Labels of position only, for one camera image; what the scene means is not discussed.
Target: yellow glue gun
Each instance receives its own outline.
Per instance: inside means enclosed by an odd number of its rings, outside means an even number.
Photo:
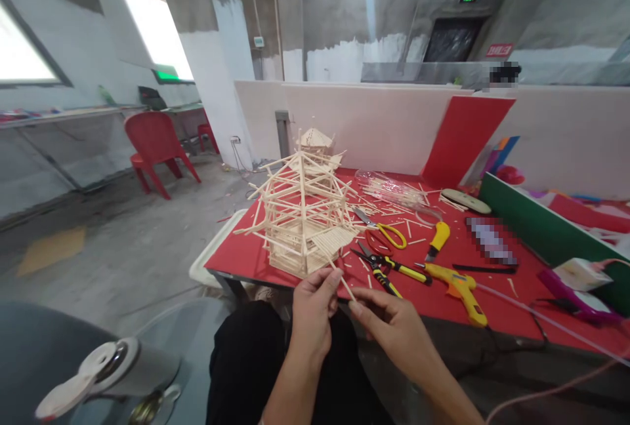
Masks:
[[[447,294],[455,298],[460,298],[466,307],[468,319],[475,327],[485,328],[488,325],[486,314],[481,310],[479,304],[471,291],[477,287],[477,283],[469,275],[461,275],[455,270],[450,270],[438,266],[437,264],[426,263],[424,265],[416,263],[418,266],[424,267],[426,271],[437,279],[448,284]]]

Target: red sign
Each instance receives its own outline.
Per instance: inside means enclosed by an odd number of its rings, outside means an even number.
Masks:
[[[506,58],[512,52],[512,48],[514,48],[514,43],[496,43],[494,45],[490,45],[490,48],[488,48],[488,52],[486,53],[486,58]]]

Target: red chair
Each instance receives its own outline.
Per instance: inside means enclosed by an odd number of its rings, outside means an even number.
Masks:
[[[197,134],[199,135],[199,146],[202,151],[205,151],[203,148],[203,135],[207,135],[212,142],[212,146],[215,147],[215,151],[217,154],[221,154],[219,152],[219,147],[217,146],[217,141],[215,140],[215,135],[212,133],[212,127],[210,126],[210,122],[208,122],[208,116],[205,114],[205,109],[203,110],[203,114],[205,116],[205,123],[202,123],[197,127]]]
[[[166,163],[175,177],[179,179],[183,176],[175,158],[181,159],[192,175],[195,176],[197,182],[201,184],[197,171],[195,171],[186,153],[184,153],[184,149],[179,144],[173,128],[173,122],[166,113],[150,111],[133,115],[125,121],[125,132],[127,132],[133,147],[138,151],[131,157],[131,165],[136,170],[136,175],[140,179],[145,193],[150,193],[151,189],[146,183],[143,171],[149,174],[162,197],[166,200],[171,200],[171,196],[166,192],[153,166],[159,163]]]

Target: yellow mat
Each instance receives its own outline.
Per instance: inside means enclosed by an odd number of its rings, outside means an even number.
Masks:
[[[29,245],[18,268],[18,277],[47,268],[83,250],[85,225],[38,239]]]

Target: red table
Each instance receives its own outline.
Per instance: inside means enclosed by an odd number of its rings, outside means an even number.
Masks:
[[[420,179],[418,176],[404,176],[400,174],[392,174],[391,176],[399,181],[409,183],[417,183]],[[339,169],[337,170],[337,177],[345,182],[353,180],[354,170]],[[359,190],[357,183],[353,183],[352,187],[355,190]],[[431,190],[427,185],[423,185],[423,188],[427,191]],[[443,214],[444,221],[451,229],[451,236],[442,251],[438,254],[435,260],[436,264],[446,268],[452,268],[452,264],[487,266],[491,268],[500,267],[495,264],[490,264],[482,256],[476,243],[472,239],[470,231],[465,225],[466,217],[478,215],[469,211],[459,212],[444,203],[438,202],[439,193],[429,194],[428,197],[432,205],[440,207],[445,212]],[[374,202],[374,198],[370,196],[366,196],[366,199]],[[353,197],[350,197],[350,202],[354,202]],[[246,228],[252,224],[256,206],[257,203],[249,208],[245,216],[236,226],[237,229]],[[405,218],[415,220],[413,215],[408,214],[404,216],[371,216],[370,218],[375,222],[383,223],[395,223],[399,221],[399,219],[403,220]],[[426,238],[427,240],[411,245],[404,250],[396,250],[393,257],[400,263],[412,267],[415,262],[424,261],[429,249],[429,243],[434,235],[434,229],[422,228],[415,224],[410,224],[410,226],[410,239],[405,224],[397,225],[396,228],[408,238],[408,241],[421,238]],[[491,287],[507,296],[511,296],[525,305],[529,305],[537,298],[550,298],[551,294],[536,277],[538,272],[547,269],[546,265],[516,239],[510,239],[509,233],[503,231],[502,236],[519,260],[520,267],[517,273],[514,275],[496,273],[468,274],[473,276],[478,283]],[[261,238],[253,235],[234,235],[231,233],[214,255],[207,261],[205,267],[218,275],[225,273],[233,275],[238,279],[246,279],[254,283],[287,287],[296,286],[300,282],[299,278],[269,266],[268,252],[262,248],[262,243],[263,240]],[[344,248],[344,253],[350,246],[354,246],[355,249],[358,249],[356,242],[353,242],[351,245]],[[368,272],[354,253],[350,253],[343,259],[340,258],[337,261],[337,265],[345,271],[344,278],[350,286],[367,287]],[[391,272],[389,277],[400,291],[401,295],[413,303],[420,315],[469,324],[461,301],[446,295],[445,283],[434,279],[433,285],[428,287],[398,272]],[[513,280],[518,298],[512,292],[511,286],[507,281],[508,278]],[[382,286],[380,286],[373,277],[372,286],[374,289],[382,289]],[[494,331],[540,339],[540,332],[528,312],[480,289],[475,290],[473,293],[479,305],[484,310],[490,327]],[[348,299],[348,294],[342,287],[339,289],[339,296]],[[627,348],[627,337],[616,329],[594,327],[550,306],[539,305],[537,306],[537,310],[561,323],[566,328],[573,330],[613,353],[620,354]],[[542,325],[549,336],[550,342],[582,350],[594,351],[592,348],[556,327],[544,321]]]

